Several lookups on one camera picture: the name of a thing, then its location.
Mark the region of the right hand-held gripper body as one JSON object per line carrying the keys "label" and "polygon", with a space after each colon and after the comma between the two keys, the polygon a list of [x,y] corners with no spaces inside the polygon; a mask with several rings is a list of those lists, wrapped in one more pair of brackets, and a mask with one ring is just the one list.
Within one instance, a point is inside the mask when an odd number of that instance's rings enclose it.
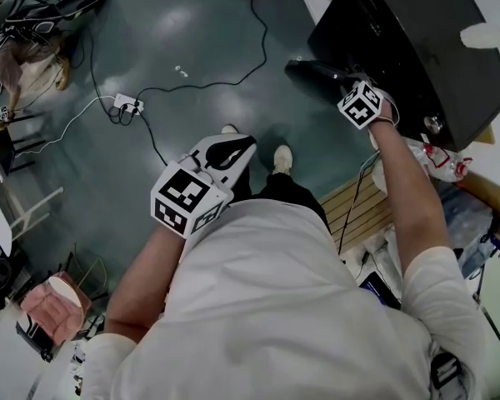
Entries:
{"label": "right hand-held gripper body", "polygon": [[337,109],[355,128],[366,128],[381,115],[383,95],[367,74],[340,71],[336,79],[340,92]]}

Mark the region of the wooden slat platform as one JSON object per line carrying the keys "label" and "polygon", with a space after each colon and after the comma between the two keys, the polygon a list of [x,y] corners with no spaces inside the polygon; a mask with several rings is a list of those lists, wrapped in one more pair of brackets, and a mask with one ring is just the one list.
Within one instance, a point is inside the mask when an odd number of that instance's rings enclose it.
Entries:
{"label": "wooden slat platform", "polygon": [[357,199],[349,217],[357,179],[336,188],[320,201],[339,254],[364,242],[393,221],[388,197],[378,189],[369,169],[359,184]]}

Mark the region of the person's right forearm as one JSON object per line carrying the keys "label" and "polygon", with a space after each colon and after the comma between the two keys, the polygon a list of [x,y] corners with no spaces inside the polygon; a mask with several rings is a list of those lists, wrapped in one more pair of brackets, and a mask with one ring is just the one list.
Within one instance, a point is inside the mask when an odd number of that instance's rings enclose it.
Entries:
{"label": "person's right forearm", "polygon": [[431,181],[390,122],[370,125],[392,209],[398,256],[405,272],[422,252],[449,245],[443,207]]}

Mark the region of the clear bag of bottles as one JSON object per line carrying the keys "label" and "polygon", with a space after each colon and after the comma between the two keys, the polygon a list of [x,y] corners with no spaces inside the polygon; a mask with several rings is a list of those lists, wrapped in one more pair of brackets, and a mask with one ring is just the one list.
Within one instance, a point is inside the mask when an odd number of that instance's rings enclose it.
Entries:
{"label": "clear bag of bottles", "polygon": [[458,183],[468,174],[473,161],[460,152],[452,152],[432,144],[408,139],[407,145],[427,175],[446,183]]}

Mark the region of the black washing machine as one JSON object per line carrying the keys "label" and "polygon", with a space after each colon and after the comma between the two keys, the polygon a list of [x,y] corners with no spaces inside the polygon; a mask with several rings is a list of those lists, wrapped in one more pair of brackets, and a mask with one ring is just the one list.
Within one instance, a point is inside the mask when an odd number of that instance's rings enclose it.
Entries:
{"label": "black washing machine", "polygon": [[474,0],[332,0],[308,44],[386,91],[402,135],[461,151],[500,113],[499,51],[460,38],[482,21]]}

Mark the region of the person's white shirt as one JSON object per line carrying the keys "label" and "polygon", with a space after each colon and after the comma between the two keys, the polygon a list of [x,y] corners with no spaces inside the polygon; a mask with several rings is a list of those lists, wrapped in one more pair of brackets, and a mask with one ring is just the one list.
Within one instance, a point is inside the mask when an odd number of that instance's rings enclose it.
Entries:
{"label": "person's white shirt", "polygon": [[[437,390],[436,354],[462,375]],[[436,400],[479,396],[483,325],[448,247],[419,254],[382,305],[305,207],[240,202],[184,254],[140,342],[86,347],[82,400]]]}

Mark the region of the person's left forearm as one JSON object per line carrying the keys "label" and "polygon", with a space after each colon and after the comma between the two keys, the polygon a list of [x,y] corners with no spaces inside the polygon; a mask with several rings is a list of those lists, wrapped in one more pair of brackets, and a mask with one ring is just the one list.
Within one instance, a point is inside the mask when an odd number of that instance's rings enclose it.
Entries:
{"label": "person's left forearm", "polygon": [[155,229],[112,293],[105,333],[140,342],[164,310],[184,244],[163,225]]}

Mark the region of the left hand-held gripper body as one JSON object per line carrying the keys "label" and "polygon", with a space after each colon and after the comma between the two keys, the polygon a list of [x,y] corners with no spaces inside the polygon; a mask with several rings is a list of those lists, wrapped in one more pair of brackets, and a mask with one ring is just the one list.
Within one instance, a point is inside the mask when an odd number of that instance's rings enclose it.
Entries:
{"label": "left hand-held gripper body", "polygon": [[190,238],[233,200],[233,187],[256,150],[255,138],[247,134],[203,138],[162,172],[151,191],[151,216],[181,238]]}

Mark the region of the black chair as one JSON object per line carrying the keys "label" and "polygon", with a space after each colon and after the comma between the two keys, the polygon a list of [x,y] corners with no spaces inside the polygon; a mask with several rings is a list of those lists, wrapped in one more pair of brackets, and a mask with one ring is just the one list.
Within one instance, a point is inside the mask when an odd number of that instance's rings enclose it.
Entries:
{"label": "black chair", "polygon": [[27,140],[27,137],[12,140],[7,129],[0,130],[0,169],[6,176],[34,165],[34,160],[30,160],[22,164],[17,164],[14,161],[15,158],[18,157],[21,153],[30,151],[36,146],[46,143],[45,140],[39,140],[25,147],[21,147],[19,149],[15,148],[16,144],[24,143]]}

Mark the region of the white power strip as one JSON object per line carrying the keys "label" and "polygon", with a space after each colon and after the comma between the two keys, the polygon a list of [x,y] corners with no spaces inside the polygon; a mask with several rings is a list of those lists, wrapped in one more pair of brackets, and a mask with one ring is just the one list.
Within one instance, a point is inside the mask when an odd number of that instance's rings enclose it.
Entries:
{"label": "white power strip", "polygon": [[121,93],[116,94],[113,106],[119,111],[124,111],[130,114],[138,114],[144,111],[143,101]]}

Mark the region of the blue screen device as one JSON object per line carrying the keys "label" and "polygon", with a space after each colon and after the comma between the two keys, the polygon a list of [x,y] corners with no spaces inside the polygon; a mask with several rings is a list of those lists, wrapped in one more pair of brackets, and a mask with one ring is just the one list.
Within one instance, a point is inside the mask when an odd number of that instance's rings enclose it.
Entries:
{"label": "blue screen device", "polygon": [[401,309],[401,303],[377,272],[371,272],[359,287],[373,293],[382,305],[396,310]]}

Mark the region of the pink cushion stool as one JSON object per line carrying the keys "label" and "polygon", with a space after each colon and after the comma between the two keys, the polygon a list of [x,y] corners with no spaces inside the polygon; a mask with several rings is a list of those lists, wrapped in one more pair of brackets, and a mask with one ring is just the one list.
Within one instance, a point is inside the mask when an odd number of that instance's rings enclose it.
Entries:
{"label": "pink cushion stool", "polygon": [[92,301],[66,272],[30,290],[20,308],[60,347],[83,327]]}

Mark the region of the white paper sheet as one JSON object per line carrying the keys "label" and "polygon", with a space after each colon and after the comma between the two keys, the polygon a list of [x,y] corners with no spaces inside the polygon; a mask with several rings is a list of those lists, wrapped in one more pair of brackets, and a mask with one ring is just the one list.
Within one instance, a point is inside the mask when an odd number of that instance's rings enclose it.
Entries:
{"label": "white paper sheet", "polygon": [[332,0],[303,0],[315,25],[323,17]]}

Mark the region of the blue plastic clothes bag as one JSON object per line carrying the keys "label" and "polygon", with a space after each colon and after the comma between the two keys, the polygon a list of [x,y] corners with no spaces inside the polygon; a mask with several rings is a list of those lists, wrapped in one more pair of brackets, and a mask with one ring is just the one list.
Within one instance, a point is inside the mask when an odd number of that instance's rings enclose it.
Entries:
{"label": "blue plastic clothes bag", "polygon": [[453,183],[437,181],[452,249],[467,278],[489,258],[500,253],[500,215]]}

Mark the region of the black backpack rig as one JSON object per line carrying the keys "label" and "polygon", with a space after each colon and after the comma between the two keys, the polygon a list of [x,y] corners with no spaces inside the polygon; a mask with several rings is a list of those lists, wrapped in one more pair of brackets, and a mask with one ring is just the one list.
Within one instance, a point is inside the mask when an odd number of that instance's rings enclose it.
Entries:
{"label": "black backpack rig", "polygon": [[105,0],[21,0],[2,23],[0,32],[19,37],[49,36],[56,28],[96,10]]}

